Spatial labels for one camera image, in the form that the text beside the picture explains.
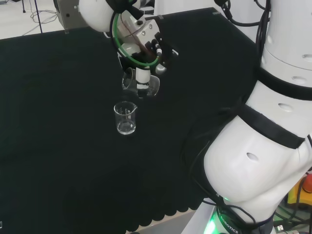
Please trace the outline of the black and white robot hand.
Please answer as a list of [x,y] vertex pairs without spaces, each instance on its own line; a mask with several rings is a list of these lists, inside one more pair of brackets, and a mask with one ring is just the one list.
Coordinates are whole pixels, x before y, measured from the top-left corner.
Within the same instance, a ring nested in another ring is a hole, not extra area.
[[160,87],[158,71],[163,55],[156,38],[159,27],[154,19],[135,19],[120,14],[113,23],[113,42],[124,72],[121,82],[123,91],[138,98],[153,97]]

